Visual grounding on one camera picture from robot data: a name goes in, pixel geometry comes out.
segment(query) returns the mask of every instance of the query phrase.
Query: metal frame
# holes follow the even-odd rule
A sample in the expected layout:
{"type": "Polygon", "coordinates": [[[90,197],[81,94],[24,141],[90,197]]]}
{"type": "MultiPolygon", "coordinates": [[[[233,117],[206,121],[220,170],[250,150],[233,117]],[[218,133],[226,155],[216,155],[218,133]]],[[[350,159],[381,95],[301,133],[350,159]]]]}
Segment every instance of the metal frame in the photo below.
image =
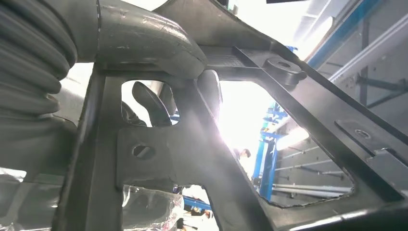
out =
{"type": "MultiPolygon", "coordinates": [[[[341,97],[339,103],[344,103],[345,100],[348,100],[347,97],[336,91],[333,93],[333,89],[330,88],[331,85],[325,83],[327,80],[307,65],[295,59],[289,59],[286,62],[297,62],[309,74],[309,77],[300,81],[296,89],[291,93],[264,69],[259,67],[209,65],[207,69],[216,70],[223,80],[249,80],[263,86],[285,111],[311,134],[315,142],[324,151],[330,153],[329,156],[333,161],[340,167],[346,168],[351,174],[359,190],[358,193],[349,196],[348,201],[361,200],[364,197],[378,198],[375,204],[380,201],[382,203],[379,204],[402,201],[404,197],[370,169],[364,160],[355,154],[355,151],[352,151],[356,150],[356,148],[358,150],[358,146],[350,142],[349,138],[345,137],[343,132],[338,130],[336,126],[329,126],[324,120],[321,120],[319,115],[312,114],[315,112],[313,107],[310,107],[311,104],[304,101],[300,103],[297,99],[308,94],[305,88],[314,91],[319,91],[319,88],[326,89],[325,93],[328,94],[328,98],[332,96],[341,97]]],[[[69,187],[66,185],[63,190],[58,207],[58,219],[56,219],[53,226],[56,230],[62,228],[60,225],[67,225],[77,230],[83,230],[84,227],[88,227],[90,230],[118,230],[120,228],[122,195],[122,193],[119,193],[120,185],[126,183],[123,179],[131,179],[132,183],[143,183],[140,180],[145,176],[153,176],[158,179],[170,176],[177,184],[194,183],[204,185],[209,194],[211,207],[216,215],[218,225],[223,230],[242,230],[243,227],[246,230],[259,230],[261,227],[269,230],[271,228],[267,228],[269,221],[265,216],[266,212],[259,206],[252,185],[238,167],[237,162],[234,161],[228,147],[220,143],[218,136],[215,135],[218,133],[216,122],[205,106],[194,80],[173,79],[164,72],[101,70],[96,65],[90,84],[86,110],[83,114],[79,133],[79,137],[83,137],[83,140],[79,143],[74,167],[71,168],[68,174],[67,182],[69,187]],[[169,84],[173,89],[180,112],[181,120],[178,125],[170,128],[139,128],[123,122],[119,113],[120,85],[131,79],[160,80],[169,84]],[[206,139],[210,138],[210,140],[203,143],[204,137],[206,139]],[[118,142],[118,149],[115,148],[116,142],[118,142]],[[144,167],[139,169],[137,166],[141,167],[140,163],[138,164],[131,159],[119,161],[119,165],[115,167],[118,156],[125,154],[126,150],[130,150],[129,148],[137,145],[137,143],[143,143],[157,149],[157,153],[160,153],[159,162],[156,161],[151,164],[162,166],[162,170],[149,171],[151,165],[146,165],[146,163],[143,163],[144,167]],[[194,154],[194,157],[185,158],[187,154],[194,154]],[[194,168],[194,163],[197,162],[202,163],[203,166],[212,167],[199,168],[199,172],[196,172],[197,169],[194,168]],[[128,168],[123,165],[124,163],[128,163],[128,167],[136,170],[131,172],[118,171],[119,169],[128,168]],[[226,182],[234,182],[234,184],[225,184],[226,182]],[[242,219],[237,213],[233,218],[230,217],[231,210],[225,213],[226,211],[222,209],[225,204],[234,205],[235,211],[246,214],[246,223],[240,223],[237,220],[242,219]],[[251,205],[251,211],[247,210],[247,205],[251,205]],[[87,211],[87,213],[78,213],[78,210],[87,211]]],[[[365,110],[361,105],[360,107],[354,107],[352,104],[345,104],[343,110],[354,114],[353,118],[363,124],[372,123],[368,119],[369,116],[375,117],[374,114],[365,110]]],[[[338,114],[336,119],[342,119],[342,115],[338,114]]],[[[401,142],[396,137],[387,135],[387,131],[390,130],[392,128],[384,129],[380,127],[378,133],[383,134],[391,146],[396,142],[401,142]]],[[[394,149],[400,150],[401,147],[398,146],[399,144],[394,145],[394,149]]],[[[332,206],[336,208],[341,206],[343,200],[346,199],[340,200],[339,203],[333,201],[314,205],[313,207],[332,206]]],[[[362,200],[358,205],[354,205],[354,208],[352,206],[343,207],[340,211],[350,212],[373,205],[372,202],[362,200]]],[[[277,212],[271,206],[268,207],[268,210],[272,214],[277,212]]],[[[297,213],[297,211],[287,208],[280,209],[279,213],[279,215],[275,214],[273,216],[274,222],[282,226],[284,223],[280,219],[285,216],[284,214],[297,213]]],[[[315,214],[315,219],[329,215],[330,213],[315,214]]]]}
{"type": "MultiPolygon", "coordinates": [[[[29,79],[38,84],[35,89],[51,90],[24,97],[21,97],[24,90],[10,91],[22,100],[16,103],[22,115],[16,114],[12,129],[10,124],[5,126],[14,132],[11,141],[2,140],[5,146],[14,145],[5,150],[17,158],[7,157],[13,157],[15,163],[21,165],[23,152],[17,151],[23,146],[21,142],[32,141],[24,140],[30,132],[33,137],[33,134],[46,133],[56,138],[40,139],[35,145],[29,145],[33,147],[30,154],[44,150],[47,154],[57,153],[59,158],[61,155],[55,152],[59,150],[54,149],[55,146],[70,148],[69,136],[61,135],[67,130],[62,123],[44,125],[36,121],[43,119],[40,115],[53,112],[56,101],[52,102],[52,110],[43,111],[47,108],[44,106],[36,111],[38,115],[34,113],[29,132],[26,127],[21,129],[21,125],[33,112],[24,107],[32,106],[31,95],[43,97],[57,92],[54,90],[59,86],[57,80],[65,76],[77,56],[82,62],[95,61],[72,162],[52,224],[54,231],[121,230],[124,184],[156,186],[161,190],[169,186],[171,190],[173,184],[203,185],[223,231],[300,230],[310,228],[310,222],[314,226],[323,224],[314,230],[336,230],[352,223],[356,216],[349,215],[362,209],[364,213],[360,213],[363,215],[356,222],[365,228],[377,228],[379,224],[387,224],[390,229],[395,225],[401,228],[400,223],[407,225],[405,197],[367,165],[365,158],[370,155],[370,148],[345,134],[347,129],[341,125],[350,125],[346,122],[352,118],[355,124],[381,137],[386,148],[393,150],[390,155],[403,160],[408,158],[404,155],[408,150],[408,137],[339,90],[282,44],[239,21],[215,0],[172,0],[156,9],[163,17],[119,0],[27,2],[30,4],[20,1],[6,1],[7,6],[2,4],[1,12],[12,15],[3,13],[3,20],[9,20],[9,25],[21,26],[19,29],[5,27],[13,37],[4,40],[19,45],[5,54],[8,57],[14,57],[13,51],[26,54],[26,57],[18,55],[27,58],[23,67],[35,66],[38,69],[29,70],[39,70],[29,75],[29,79]],[[31,46],[33,41],[42,46],[31,46]],[[212,60],[212,65],[205,66],[203,46],[211,46],[213,51],[236,61],[235,65],[212,60]],[[290,68],[279,67],[275,61],[290,68]],[[355,193],[339,200],[289,208],[271,206],[261,199],[221,140],[217,122],[197,87],[196,78],[205,68],[215,70],[221,80],[253,81],[265,88],[288,115],[311,134],[316,144],[340,168],[347,170],[355,181],[355,193]],[[159,80],[172,88],[180,112],[177,125],[146,128],[122,119],[121,85],[135,79],[159,80]],[[133,150],[138,145],[154,149],[155,158],[147,161],[135,158],[133,150]],[[325,220],[330,216],[336,219],[325,220]]],[[[14,59],[9,66],[4,63],[3,68],[10,67],[9,71],[16,74],[20,71],[16,68],[19,61],[14,59]]],[[[27,86],[34,89],[35,84],[26,84],[24,89],[27,86]]]]}

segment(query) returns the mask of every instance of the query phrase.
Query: blue steel column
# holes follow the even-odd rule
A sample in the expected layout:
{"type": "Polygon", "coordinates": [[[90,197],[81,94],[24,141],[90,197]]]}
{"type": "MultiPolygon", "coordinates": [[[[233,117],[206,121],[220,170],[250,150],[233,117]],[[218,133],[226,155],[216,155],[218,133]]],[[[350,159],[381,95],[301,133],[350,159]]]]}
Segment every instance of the blue steel column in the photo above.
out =
{"type": "Polygon", "coordinates": [[[276,162],[278,160],[278,150],[276,150],[276,141],[277,139],[274,142],[273,154],[272,154],[272,167],[270,168],[270,172],[269,172],[269,187],[268,187],[268,192],[267,192],[267,199],[269,201],[272,197],[273,178],[275,177],[276,162]]]}
{"type": "MultiPolygon", "coordinates": [[[[264,120],[264,123],[262,124],[262,128],[267,128],[268,127],[268,121],[264,120]]],[[[252,179],[255,179],[259,177],[260,171],[261,171],[261,165],[262,165],[262,159],[264,157],[264,149],[265,149],[265,142],[264,140],[266,139],[266,133],[261,132],[261,138],[259,141],[259,147],[258,147],[258,152],[256,153],[256,159],[255,159],[255,167],[254,167],[254,174],[252,175],[252,179]]]]}

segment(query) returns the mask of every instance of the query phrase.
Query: metal rod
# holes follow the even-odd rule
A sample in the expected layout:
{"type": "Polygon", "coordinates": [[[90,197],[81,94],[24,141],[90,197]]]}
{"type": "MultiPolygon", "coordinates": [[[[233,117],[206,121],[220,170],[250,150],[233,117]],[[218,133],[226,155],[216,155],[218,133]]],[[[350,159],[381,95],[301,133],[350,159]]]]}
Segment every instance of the metal rod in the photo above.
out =
{"type": "Polygon", "coordinates": [[[286,159],[286,158],[289,158],[289,157],[293,157],[293,156],[295,156],[295,155],[304,154],[304,153],[306,153],[306,152],[308,152],[308,151],[312,151],[312,150],[317,149],[317,148],[319,148],[319,147],[316,146],[316,147],[313,147],[313,148],[308,148],[308,149],[305,149],[305,150],[303,150],[303,151],[301,151],[301,152],[297,152],[297,153],[294,153],[294,154],[290,154],[290,155],[284,156],[284,157],[282,157],[282,159],[280,159],[279,161],[282,161],[283,159],[286,159]]]}
{"type": "MultiPolygon", "coordinates": [[[[361,49],[364,50],[368,45],[369,45],[369,20],[367,18],[363,19],[363,29],[361,33],[361,49]]],[[[365,66],[361,72],[360,72],[360,78],[361,79],[368,79],[369,77],[369,68],[368,66],[365,66]]],[[[367,105],[367,91],[368,87],[365,82],[362,82],[360,84],[360,103],[364,106],[367,105]]]]}
{"type": "Polygon", "coordinates": [[[407,92],[408,92],[408,91],[402,91],[402,92],[394,92],[394,93],[391,93],[391,94],[385,96],[384,98],[381,98],[381,99],[379,99],[379,100],[377,100],[377,101],[374,101],[374,102],[370,103],[369,105],[367,105],[367,108],[373,108],[373,107],[378,106],[378,105],[380,105],[380,104],[382,104],[382,103],[385,103],[385,102],[387,102],[387,101],[389,101],[389,100],[392,100],[393,98],[396,98],[396,97],[398,97],[398,96],[401,96],[401,95],[403,95],[403,94],[405,94],[405,93],[407,93],[407,92]]]}
{"type": "Polygon", "coordinates": [[[317,190],[317,191],[330,191],[337,193],[348,193],[351,191],[351,187],[337,187],[328,185],[293,185],[293,184],[273,184],[274,187],[279,188],[290,188],[290,189],[307,189],[307,190],[317,190]]]}
{"type": "Polygon", "coordinates": [[[327,172],[320,172],[320,174],[323,175],[329,175],[329,174],[344,174],[343,171],[327,171],[327,172]]]}
{"type": "Polygon", "coordinates": [[[341,82],[352,74],[357,73],[370,63],[385,55],[395,46],[408,38],[408,14],[402,17],[391,28],[381,34],[362,52],[340,68],[332,77],[331,82],[341,82]]]}
{"type": "MultiPolygon", "coordinates": [[[[309,172],[314,172],[314,173],[317,173],[318,175],[323,175],[321,171],[316,170],[316,169],[313,169],[313,168],[300,167],[299,169],[301,169],[301,170],[306,170],[306,171],[309,171],[309,172]]],[[[332,177],[338,177],[338,178],[340,178],[340,179],[344,179],[344,176],[342,176],[342,175],[332,174],[332,173],[329,173],[329,172],[326,172],[326,174],[324,174],[324,175],[332,176],[332,177]]]]}
{"type": "Polygon", "coordinates": [[[397,83],[390,83],[372,78],[358,78],[357,83],[387,90],[408,91],[408,87],[405,84],[405,79],[402,79],[397,83]]]}
{"type": "Polygon", "coordinates": [[[306,189],[287,189],[287,188],[276,188],[276,187],[273,190],[278,191],[278,192],[284,192],[284,193],[298,193],[298,194],[317,196],[317,197],[323,197],[323,198],[339,197],[344,194],[342,192],[326,192],[326,191],[315,191],[315,190],[306,190],[306,189]]]}
{"type": "Polygon", "coordinates": [[[332,161],[332,160],[323,160],[323,161],[317,161],[317,162],[308,163],[308,164],[294,165],[294,166],[290,166],[290,167],[281,167],[281,168],[275,169],[275,171],[280,171],[280,170],[285,170],[285,169],[291,169],[291,168],[301,168],[301,167],[312,166],[312,165],[319,165],[319,164],[324,164],[324,163],[329,163],[329,162],[333,162],[333,161],[332,161]]]}

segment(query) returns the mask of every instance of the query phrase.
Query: blue metal beam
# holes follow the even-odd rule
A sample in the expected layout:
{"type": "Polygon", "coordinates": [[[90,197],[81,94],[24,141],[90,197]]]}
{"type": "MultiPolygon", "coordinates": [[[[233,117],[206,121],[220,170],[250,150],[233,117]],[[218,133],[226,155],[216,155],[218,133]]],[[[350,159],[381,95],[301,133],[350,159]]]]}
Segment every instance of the blue metal beam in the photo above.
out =
{"type": "Polygon", "coordinates": [[[381,0],[364,0],[350,14],[348,18],[339,26],[332,36],[320,47],[316,54],[307,62],[312,68],[318,68],[331,54],[334,48],[338,47],[341,41],[350,35],[351,31],[357,27],[358,23],[366,17],[372,9],[379,5],[381,0]]]}
{"type": "Polygon", "coordinates": [[[261,132],[261,135],[262,135],[262,136],[265,136],[265,137],[272,137],[272,138],[274,138],[274,139],[279,139],[279,138],[282,137],[281,135],[278,135],[278,134],[276,134],[276,133],[264,132],[264,131],[261,132]]]}
{"type": "Polygon", "coordinates": [[[185,205],[190,205],[192,207],[200,208],[200,209],[205,209],[205,210],[212,210],[211,206],[209,204],[206,204],[202,201],[195,200],[191,197],[183,196],[184,199],[184,204],[185,205]]]}

